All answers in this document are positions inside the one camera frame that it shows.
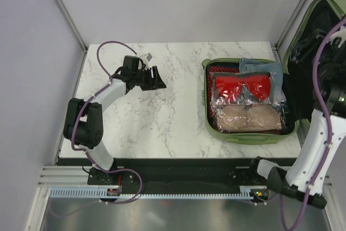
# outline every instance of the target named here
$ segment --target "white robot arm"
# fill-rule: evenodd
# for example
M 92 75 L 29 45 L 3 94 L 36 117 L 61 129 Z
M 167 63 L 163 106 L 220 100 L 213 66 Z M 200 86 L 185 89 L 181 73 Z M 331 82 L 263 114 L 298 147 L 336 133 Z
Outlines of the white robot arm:
M 135 86 L 141 87 L 143 91 L 166 88 L 157 67 L 149 68 L 147 65 L 146 61 L 150 58 L 150 54 L 144 57 L 144 61 L 135 56 L 125 56 L 123 66 L 117 69 L 111 76 L 112 81 L 107 83 L 97 95 L 84 100 L 72 98 L 69 102 L 64 137 L 72 141 L 72 148 L 75 143 L 78 146 L 75 150 L 85 151 L 89 159 L 103 170 L 110 170 L 114 162 L 114 158 L 102 142 L 103 111 Z M 78 116 L 86 116 L 86 121 L 80 121 Z
M 340 143 L 346 136 L 346 87 L 339 81 L 334 82 L 335 70 L 340 69 L 338 62 L 346 48 L 346 30 L 336 32 L 346 22 L 346 18 L 339 22 L 323 40 L 314 60 L 315 79 L 314 89 L 318 102 L 314 104 L 311 116 L 311 125 L 302 150 L 292 168 L 286 172 L 277 164 L 258 157 L 257 173 L 267 180 L 267 187 L 279 194 L 304 201 L 305 194 L 309 193 L 307 204 L 324 208 L 327 204 L 322 196 L 323 182 L 330 163 Z M 317 80 L 317 66 L 325 44 L 328 41 L 335 43 L 337 38 L 339 52 L 332 58 L 330 64 L 320 66 Z

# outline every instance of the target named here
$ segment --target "metal floor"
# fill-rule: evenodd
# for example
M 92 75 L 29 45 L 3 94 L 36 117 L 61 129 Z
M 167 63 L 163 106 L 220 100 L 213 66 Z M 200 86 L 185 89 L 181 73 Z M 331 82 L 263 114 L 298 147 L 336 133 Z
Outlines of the metal floor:
M 91 199 L 50 199 L 56 214 L 67 214 Z M 286 220 L 295 220 L 300 203 L 285 199 Z M 284 230 L 278 197 L 267 206 L 235 200 L 141 199 L 124 205 L 93 204 L 70 217 L 55 218 L 46 212 L 44 231 L 249 231 Z M 297 231 L 330 230 L 325 211 L 308 207 Z

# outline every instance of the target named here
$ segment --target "white wall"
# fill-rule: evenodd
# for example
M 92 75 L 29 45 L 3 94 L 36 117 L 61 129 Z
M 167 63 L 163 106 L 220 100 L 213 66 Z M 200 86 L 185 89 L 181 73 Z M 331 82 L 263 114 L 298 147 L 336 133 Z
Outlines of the white wall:
M 63 0 L 87 44 L 276 42 L 298 0 Z
M 53 0 L 0 0 L 0 18 L 0 229 L 20 231 L 52 161 L 82 50 Z
M 286 50 L 288 49 L 288 46 L 309 6 L 309 4 L 312 2 L 313 0 L 308 0 L 307 4 L 304 6 L 304 8 L 302 9 L 302 12 L 300 13 L 299 17 L 297 18 L 294 26 L 291 28 L 291 30 L 289 31 L 289 34 L 287 36 L 287 38 L 285 39 L 285 41 L 283 42 L 281 48 L 280 48 L 280 54 L 283 58 Z M 329 175 L 330 178 L 332 180 L 332 184 L 335 187 L 337 196 L 338 196 L 338 201 L 340 203 L 340 206 L 342 208 L 342 212 L 344 214 L 345 217 L 345 222 L 346 222 L 346 195 L 344 192 L 345 189 L 345 183 L 346 183 L 346 173 L 345 173 L 345 169 L 346 169 L 346 140 L 344 140 L 342 142 L 342 144 L 340 145 L 338 152 L 336 154 L 336 156 L 334 157 L 334 160 L 332 161 L 332 164 L 330 166 L 329 169 Z

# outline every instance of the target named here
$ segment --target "red bra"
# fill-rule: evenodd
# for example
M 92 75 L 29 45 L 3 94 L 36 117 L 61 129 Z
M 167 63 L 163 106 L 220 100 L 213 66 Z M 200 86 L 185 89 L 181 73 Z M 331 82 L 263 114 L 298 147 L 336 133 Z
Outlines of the red bra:
M 252 72 L 247 74 L 214 73 L 214 81 L 220 95 L 228 102 L 235 102 L 246 88 L 260 101 L 264 101 L 270 94 L 270 73 Z

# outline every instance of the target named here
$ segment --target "marble table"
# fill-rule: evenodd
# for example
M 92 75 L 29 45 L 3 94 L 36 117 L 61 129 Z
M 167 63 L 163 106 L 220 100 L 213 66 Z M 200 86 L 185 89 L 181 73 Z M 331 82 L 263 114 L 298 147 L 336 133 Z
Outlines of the marble table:
M 226 143 L 209 135 L 202 104 L 203 68 L 206 58 L 248 57 L 274 60 L 269 42 L 135 43 L 138 54 L 150 52 L 150 66 L 157 65 L 167 88 L 141 91 L 136 87 L 103 114 L 103 141 L 117 158 L 249 158 L 297 157 L 301 147 L 296 134 L 277 144 L 247 146 Z M 85 60 L 76 97 L 86 98 L 107 82 L 96 60 L 98 44 L 92 44 Z M 114 71 L 125 55 L 118 44 L 101 50 L 103 65 Z M 84 158 L 64 140 L 60 158 Z

